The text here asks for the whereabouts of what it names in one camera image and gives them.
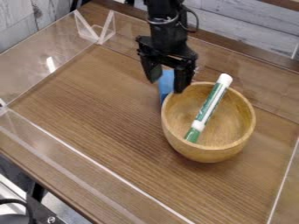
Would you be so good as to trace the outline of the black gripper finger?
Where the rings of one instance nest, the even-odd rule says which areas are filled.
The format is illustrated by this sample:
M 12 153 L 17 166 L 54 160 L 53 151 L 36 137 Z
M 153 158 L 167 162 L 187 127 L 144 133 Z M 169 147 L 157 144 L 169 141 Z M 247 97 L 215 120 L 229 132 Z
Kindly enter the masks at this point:
M 191 85 L 193 69 L 189 67 L 176 67 L 173 69 L 173 92 L 180 94 Z
M 155 83 L 163 75 L 161 57 L 153 55 L 140 55 L 144 74 L 151 83 Z

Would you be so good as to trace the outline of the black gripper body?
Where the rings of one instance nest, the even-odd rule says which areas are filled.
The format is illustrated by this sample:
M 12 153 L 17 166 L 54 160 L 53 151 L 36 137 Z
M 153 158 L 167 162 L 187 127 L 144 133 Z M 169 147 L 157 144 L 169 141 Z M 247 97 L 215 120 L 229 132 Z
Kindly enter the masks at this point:
M 135 38 L 137 43 L 137 55 L 153 55 L 161 57 L 161 66 L 172 69 L 189 67 L 195 69 L 197 54 L 188 47 L 188 29 L 185 20 L 180 17 L 169 19 L 148 18 L 149 36 L 140 35 Z

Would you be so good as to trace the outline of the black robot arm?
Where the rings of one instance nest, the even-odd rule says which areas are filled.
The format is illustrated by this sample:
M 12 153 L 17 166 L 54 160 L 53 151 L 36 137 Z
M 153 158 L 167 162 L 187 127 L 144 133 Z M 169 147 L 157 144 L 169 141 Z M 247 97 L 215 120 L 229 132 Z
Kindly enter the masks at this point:
M 173 69 L 173 92 L 181 93 L 195 75 L 197 53 L 188 47 L 187 13 L 192 10 L 184 0 L 144 0 L 151 35 L 137 36 L 137 55 L 147 79 L 155 83 L 163 75 L 163 66 Z

